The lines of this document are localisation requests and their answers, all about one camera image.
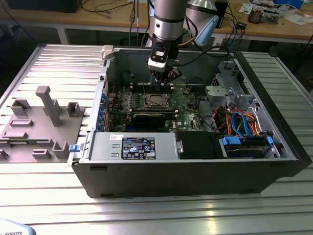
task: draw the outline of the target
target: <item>power supply label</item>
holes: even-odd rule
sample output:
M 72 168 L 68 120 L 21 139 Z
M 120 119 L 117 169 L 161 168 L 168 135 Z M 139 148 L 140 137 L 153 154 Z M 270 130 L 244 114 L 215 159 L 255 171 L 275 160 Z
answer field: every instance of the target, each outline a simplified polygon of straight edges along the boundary
M 122 159 L 150 160 L 156 159 L 155 138 L 123 138 Z

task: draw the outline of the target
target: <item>workbench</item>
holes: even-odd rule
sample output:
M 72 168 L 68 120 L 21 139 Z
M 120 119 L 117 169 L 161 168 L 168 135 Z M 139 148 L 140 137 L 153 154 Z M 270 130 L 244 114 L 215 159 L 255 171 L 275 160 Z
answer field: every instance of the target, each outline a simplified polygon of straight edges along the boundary
M 313 24 L 297 25 L 281 18 L 278 24 L 260 23 L 252 24 L 247 20 L 248 14 L 239 13 L 240 7 L 244 0 L 230 0 L 230 7 L 238 21 L 247 24 L 243 39 L 272 41 L 272 42 L 291 42 L 291 43 L 307 43 L 313 32 Z M 119 0 L 108 5 L 113 8 L 122 4 L 126 4 L 127 0 Z M 85 8 L 93 10 L 92 1 L 85 4 Z M 85 11 L 79 8 L 76 13 L 61 13 L 47 11 L 30 11 L 30 10 L 11 10 L 7 7 L 12 16 L 18 20 L 21 25 L 33 27 L 50 27 L 58 31 L 60 42 L 62 44 L 70 44 L 66 29 L 85 29 L 99 31 L 121 31 L 129 32 L 130 28 L 130 12 L 132 5 L 123 6 L 111 11 L 111 19 L 96 14 L 94 12 Z M 303 4 L 303 11 L 312 11 L 313 6 Z M 16 24 L 2 8 L 0 8 L 0 24 L 14 25 Z M 139 4 L 139 32 L 144 32 L 148 26 L 147 5 Z M 232 29 L 226 20 L 223 21 L 222 27 L 214 30 L 212 37 L 215 38 L 214 45 L 220 45 L 224 38 L 228 38 L 232 33 Z
M 0 131 L 12 115 L 9 106 L 16 98 L 42 106 L 35 90 L 44 85 L 50 86 L 51 97 L 60 106 L 73 101 L 86 108 L 79 133 L 85 136 L 102 66 L 101 49 L 36 48 L 0 99 Z M 286 67 L 279 59 L 265 53 L 245 55 L 312 158 L 313 107 L 307 91 L 292 74 L 282 72 Z M 92 199 L 67 163 L 0 161 L 0 216 L 32 226 L 37 235 L 309 235 L 313 231 L 312 169 L 313 165 L 293 178 L 282 178 L 260 194 Z

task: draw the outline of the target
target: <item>motherboard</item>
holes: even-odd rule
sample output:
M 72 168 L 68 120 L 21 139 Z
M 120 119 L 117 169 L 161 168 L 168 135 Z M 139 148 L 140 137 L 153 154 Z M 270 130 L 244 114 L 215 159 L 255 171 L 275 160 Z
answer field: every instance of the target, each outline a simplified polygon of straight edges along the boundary
M 141 86 L 109 94 L 111 132 L 203 131 L 198 113 L 199 92 L 171 86 L 166 93 Z

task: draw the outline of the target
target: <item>wooden table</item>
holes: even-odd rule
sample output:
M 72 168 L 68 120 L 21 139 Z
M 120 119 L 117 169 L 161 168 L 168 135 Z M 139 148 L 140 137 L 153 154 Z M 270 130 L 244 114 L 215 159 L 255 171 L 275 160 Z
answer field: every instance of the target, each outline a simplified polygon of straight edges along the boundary
M 237 20 L 247 24 L 243 39 L 272 41 L 272 42 L 293 42 L 307 43 L 313 34 L 313 23 L 297 25 L 284 18 L 280 18 L 278 24 L 259 23 L 253 24 L 248 22 L 248 14 L 240 13 L 240 6 L 246 2 L 244 0 L 229 0 L 230 8 Z M 313 11 L 313 6 L 303 4 L 302 11 Z M 221 43 L 221 40 L 231 33 L 231 28 L 227 20 L 223 20 L 222 27 L 214 31 L 215 44 Z
M 107 3 L 110 0 L 95 0 L 97 4 Z M 229 0 L 230 7 L 238 21 L 247 24 L 243 39 L 274 41 L 274 42 L 293 42 L 307 43 L 313 33 L 313 24 L 297 25 L 281 18 L 278 24 L 249 23 L 247 14 L 239 13 L 240 5 L 244 0 Z M 122 4 L 126 4 L 127 0 L 118 0 L 113 4 L 103 6 L 102 9 L 113 8 Z M 85 8 L 93 10 L 92 0 L 85 4 Z M 76 13 L 61 13 L 49 11 L 30 11 L 30 10 L 11 10 L 7 7 L 10 14 L 19 21 L 20 24 L 26 26 L 52 27 L 57 29 L 61 43 L 68 44 L 65 29 L 89 29 L 99 31 L 123 31 L 128 32 L 130 27 L 129 17 L 132 4 L 117 8 L 111 11 L 111 18 L 88 12 L 80 8 Z M 313 6 L 304 4 L 302 10 L 313 11 Z M 10 25 L 16 24 L 6 12 L 0 8 L 0 24 Z M 139 4 L 139 32 L 144 32 L 148 25 L 147 5 Z M 214 30 L 214 44 L 219 45 L 222 40 L 229 37 L 232 29 L 226 20 L 223 21 L 222 27 Z

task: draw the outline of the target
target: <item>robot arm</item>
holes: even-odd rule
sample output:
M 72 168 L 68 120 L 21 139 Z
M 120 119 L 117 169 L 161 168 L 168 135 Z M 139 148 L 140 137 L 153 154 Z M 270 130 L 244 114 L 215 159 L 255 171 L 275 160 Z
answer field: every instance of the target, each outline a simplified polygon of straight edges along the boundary
M 156 0 L 152 51 L 148 67 L 162 86 L 181 75 L 173 69 L 184 25 L 188 0 Z
M 196 39 L 200 45 L 206 44 L 219 19 L 214 16 L 217 12 L 214 0 L 155 1 L 155 20 L 153 27 L 150 28 L 153 30 L 152 51 L 147 62 L 159 86 L 164 86 L 181 76 L 175 64 L 177 64 L 179 44 L 182 42 L 186 10 L 189 17 L 197 24 L 197 28 L 201 30 Z

